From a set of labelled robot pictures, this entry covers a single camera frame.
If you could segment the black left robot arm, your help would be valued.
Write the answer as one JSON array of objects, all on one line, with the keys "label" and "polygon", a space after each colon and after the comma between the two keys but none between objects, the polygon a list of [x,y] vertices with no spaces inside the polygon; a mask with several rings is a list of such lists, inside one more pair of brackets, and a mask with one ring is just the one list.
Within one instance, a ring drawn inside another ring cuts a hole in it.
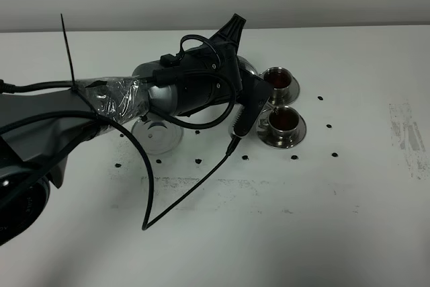
[{"label": "black left robot arm", "polygon": [[154,114],[176,126],[203,130],[231,113],[243,92],[237,50],[245,20],[239,15],[198,47],[144,63],[129,77],[70,79],[25,86],[1,84],[1,242],[28,229],[60,187],[68,155],[82,142],[118,130],[151,164],[125,129]]}]

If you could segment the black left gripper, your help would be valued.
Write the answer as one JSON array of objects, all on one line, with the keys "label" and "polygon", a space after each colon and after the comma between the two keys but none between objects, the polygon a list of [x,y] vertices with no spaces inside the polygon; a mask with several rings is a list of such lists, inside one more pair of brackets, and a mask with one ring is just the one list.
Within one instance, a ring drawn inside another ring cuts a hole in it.
[{"label": "black left gripper", "polygon": [[[234,14],[210,38],[198,38],[199,47],[181,49],[181,68],[195,72],[211,72],[225,76],[242,91],[237,52],[246,19]],[[212,106],[230,99],[229,86],[220,79],[208,76],[186,76],[181,82],[181,105]]]}]

